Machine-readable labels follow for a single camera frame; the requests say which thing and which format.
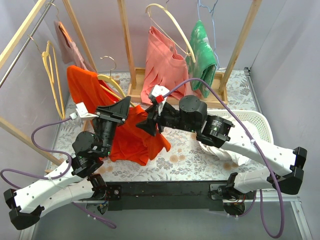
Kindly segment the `yellow plastic hanger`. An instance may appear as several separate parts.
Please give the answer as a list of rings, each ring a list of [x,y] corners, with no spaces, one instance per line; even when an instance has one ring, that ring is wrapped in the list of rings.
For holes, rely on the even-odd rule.
[[[113,57],[111,57],[111,56],[105,55],[105,56],[100,57],[101,60],[106,59],[106,58],[109,58],[114,62],[114,67],[109,70],[109,75],[105,75],[105,74],[100,73],[100,74],[97,75],[97,78],[98,78],[98,80],[104,81],[106,84],[110,84],[112,87],[114,87],[115,90],[118,92],[118,94],[113,93],[111,90],[108,90],[106,87],[101,85],[101,87],[105,91],[110,93],[112,96],[114,96],[118,100],[122,100],[127,95],[124,93],[123,89],[121,88],[120,81],[119,80],[115,80],[112,77],[112,71],[117,68],[117,63],[116,63],[115,59]]]

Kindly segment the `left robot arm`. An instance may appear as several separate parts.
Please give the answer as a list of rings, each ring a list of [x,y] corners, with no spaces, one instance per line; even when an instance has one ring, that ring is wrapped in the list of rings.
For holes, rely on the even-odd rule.
[[[91,120],[94,132],[80,132],[72,144],[73,154],[67,154],[67,160],[55,170],[37,176],[26,187],[13,185],[3,193],[10,221],[17,230],[31,227],[54,209],[79,200],[95,199],[105,204],[120,200],[121,186],[108,186],[95,171],[110,155],[116,128],[127,120],[130,103],[126,96],[112,105],[97,107],[95,113],[89,113],[83,102],[76,104],[76,111],[65,120]]]

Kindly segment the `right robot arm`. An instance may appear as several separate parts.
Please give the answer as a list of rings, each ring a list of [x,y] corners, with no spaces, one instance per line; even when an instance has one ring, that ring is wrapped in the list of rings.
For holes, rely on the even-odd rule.
[[[194,95],[187,95],[175,109],[166,101],[154,101],[146,109],[146,120],[136,124],[151,136],[165,127],[195,132],[196,140],[209,147],[238,153],[265,167],[246,173],[232,173],[225,185],[213,190],[221,199],[237,199],[255,190],[279,189],[281,193],[296,195],[303,183],[307,150],[283,148],[253,138],[244,128],[230,120],[207,111],[207,104]]]

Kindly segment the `orange t-shirt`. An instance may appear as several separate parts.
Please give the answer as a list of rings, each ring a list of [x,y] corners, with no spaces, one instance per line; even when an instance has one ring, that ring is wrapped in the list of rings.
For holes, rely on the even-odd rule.
[[[106,83],[98,79],[98,74],[84,70],[75,65],[67,67],[67,82],[73,102],[83,102],[89,113],[93,114],[99,106],[109,106],[119,100],[108,93]],[[128,160],[145,166],[149,160],[153,160],[165,149],[171,149],[171,144],[160,133],[151,136],[136,124],[147,119],[147,113],[140,105],[129,109],[128,119],[115,131],[110,160]]]

